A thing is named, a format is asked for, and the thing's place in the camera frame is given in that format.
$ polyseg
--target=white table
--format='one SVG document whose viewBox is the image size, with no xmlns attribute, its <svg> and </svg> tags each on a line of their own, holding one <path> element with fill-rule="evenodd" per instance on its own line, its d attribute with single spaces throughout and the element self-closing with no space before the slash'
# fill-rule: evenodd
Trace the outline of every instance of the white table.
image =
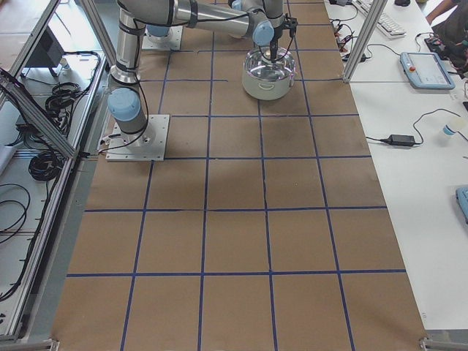
<svg viewBox="0 0 468 351">
<path fill-rule="evenodd" d="M 349 6 L 328 4 L 327 9 L 331 18 L 355 13 Z M 399 53 L 417 51 L 415 35 L 430 30 L 418 6 L 412 1 L 409 7 L 396 7 L 390 0 L 385 11 L 407 30 L 407 37 L 387 39 L 376 29 L 369 43 Z M 358 33 L 363 19 L 359 13 L 346 23 Z M 422 41 L 421 37 L 421 51 L 427 52 Z M 452 91 L 418 91 L 408 83 L 398 56 L 386 48 L 372 50 L 374 58 L 359 64 L 351 80 L 366 136 L 418 138 L 413 122 L 437 108 L 468 119 L 460 78 L 453 77 Z M 455 198 L 455 190 L 468 185 L 468 159 L 463 158 L 468 156 L 468 142 L 460 135 L 443 136 L 442 128 L 451 118 L 441 111 L 418 122 L 425 141 L 417 148 L 369 142 L 426 330 L 468 329 L 468 225 Z M 462 132 L 468 135 L 468 128 Z"/>
</svg>

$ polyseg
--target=brown tiled surface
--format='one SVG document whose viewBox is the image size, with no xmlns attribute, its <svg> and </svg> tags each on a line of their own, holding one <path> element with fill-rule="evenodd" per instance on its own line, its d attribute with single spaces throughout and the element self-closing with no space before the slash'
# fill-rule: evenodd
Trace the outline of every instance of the brown tiled surface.
<svg viewBox="0 0 468 351">
<path fill-rule="evenodd" d="M 248 39 L 184 29 L 183 52 L 143 54 L 150 111 L 171 115 L 166 160 L 99 160 L 53 330 L 61 349 L 419 350 L 324 6 L 288 6 L 301 74 L 277 101 L 242 88 Z"/>
</svg>

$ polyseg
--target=blue joint cap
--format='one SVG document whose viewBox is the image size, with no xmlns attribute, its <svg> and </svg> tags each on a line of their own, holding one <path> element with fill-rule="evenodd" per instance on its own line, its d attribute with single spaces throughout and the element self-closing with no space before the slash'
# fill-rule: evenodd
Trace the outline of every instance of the blue joint cap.
<svg viewBox="0 0 468 351">
<path fill-rule="evenodd" d="M 107 106 L 112 116 L 122 122 L 133 120 L 141 109 L 138 94 L 128 88 L 114 90 L 107 99 Z"/>
<path fill-rule="evenodd" d="M 263 22 L 258 23 L 257 28 L 255 28 L 252 35 L 254 43 L 259 46 L 266 46 L 270 44 L 270 41 L 273 39 L 275 31 L 269 20 L 264 20 Z"/>
<path fill-rule="evenodd" d="M 446 135 L 452 136 L 452 135 L 455 134 L 455 132 L 454 132 L 452 129 L 450 129 L 450 127 L 447 126 L 447 125 L 446 125 L 446 126 L 444 127 L 444 129 L 442 129 L 442 130 L 444 131 L 444 133 L 445 133 Z"/>
<path fill-rule="evenodd" d="M 161 27 L 161 26 L 151 26 L 147 25 L 146 29 L 148 29 L 148 33 L 153 37 L 165 37 L 169 33 L 169 27 Z"/>
<path fill-rule="evenodd" d="M 241 0 L 235 0 L 235 1 L 233 1 L 233 3 L 231 4 L 231 7 L 232 7 L 234 10 L 239 10 L 239 11 L 241 11 L 241 10 L 242 10 L 242 1 L 241 1 Z"/>
</svg>

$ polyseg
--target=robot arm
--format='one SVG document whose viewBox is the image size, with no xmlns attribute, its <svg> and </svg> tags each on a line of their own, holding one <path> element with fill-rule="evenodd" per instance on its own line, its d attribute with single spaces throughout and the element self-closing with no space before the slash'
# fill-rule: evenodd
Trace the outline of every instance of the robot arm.
<svg viewBox="0 0 468 351">
<path fill-rule="evenodd" d="M 230 0 L 229 7 L 197 0 L 117 0 L 120 11 L 116 65 L 113 78 L 123 84 L 137 82 L 137 69 L 146 25 L 187 26 L 251 37 L 259 46 L 269 45 L 276 58 L 284 30 L 282 0 Z"/>
</svg>

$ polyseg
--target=person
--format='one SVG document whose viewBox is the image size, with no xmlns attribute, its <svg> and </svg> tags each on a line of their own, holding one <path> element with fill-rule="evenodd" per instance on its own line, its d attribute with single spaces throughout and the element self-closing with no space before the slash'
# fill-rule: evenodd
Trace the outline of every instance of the person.
<svg viewBox="0 0 468 351">
<path fill-rule="evenodd" d="M 436 34 L 445 45 L 457 45 L 466 39 L 465 26 L 468 22 L 468 0 L 442 0 L 442 2 L 426 16 L 429 24 L 432 24 L 435 18 L 448 10 L 456 9 L 448 18 L 432 27 Z"/>
</svg>

